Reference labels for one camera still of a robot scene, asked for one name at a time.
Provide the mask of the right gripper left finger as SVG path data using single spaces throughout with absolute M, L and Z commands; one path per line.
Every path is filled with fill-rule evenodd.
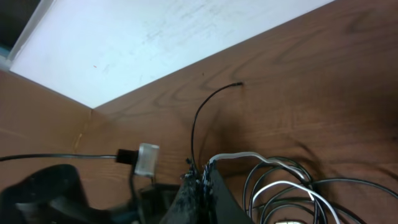
M 183 182 L 170 208 L 162 217 L 161 224 L 205 223 L 203 175 L 200 174 L 194 158 L 188 158 L 187 163 L 189 170 L 182 175 Z

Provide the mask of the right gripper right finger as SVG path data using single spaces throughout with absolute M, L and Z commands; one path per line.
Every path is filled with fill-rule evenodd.
M 203 203 L 205 217 L 211 224 L 252 224 L 226 186 L 216 161 L 209 162 L 203 172 Z

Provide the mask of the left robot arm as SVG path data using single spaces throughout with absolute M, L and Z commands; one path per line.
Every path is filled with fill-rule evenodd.
M 159 223 L 178 185 L 152 184 L 134 199 L 104 210 L 89 205 L 77 169 L 41 169 L 1 192 L 1 223 Z

